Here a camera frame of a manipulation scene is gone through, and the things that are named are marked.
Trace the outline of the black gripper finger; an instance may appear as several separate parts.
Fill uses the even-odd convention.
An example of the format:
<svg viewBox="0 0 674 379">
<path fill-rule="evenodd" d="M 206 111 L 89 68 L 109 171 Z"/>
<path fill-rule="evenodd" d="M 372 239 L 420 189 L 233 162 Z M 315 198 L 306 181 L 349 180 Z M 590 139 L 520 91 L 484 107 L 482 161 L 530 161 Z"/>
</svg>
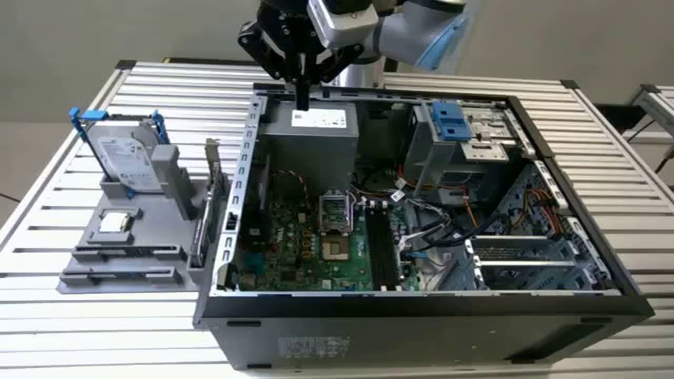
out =
<svg viewBox="0 0 674 379">
<path fill-rule="evenodd" d="M 283 57 L 275 52 L 263 38 L 263 29 L 257 21 L 249 21 L 242 25 L 238 43 L 273 79 L 283 79 L 294 85 L 295 108 L 302 110 L 302 67 L 298 55 L 290 54 Z"/>
<path fill-rule="evenodd" d="M 338 74 L 357 61 L 364 53 L 361 43 L 339 47 L 318 62 L 318 55 L 326 50 L 318 42 L 311 42 L 305 55 L 302 72 L 302 109 L 309 109 L 311 87 L 322 82 L 330 82 Z"/>
</svg>

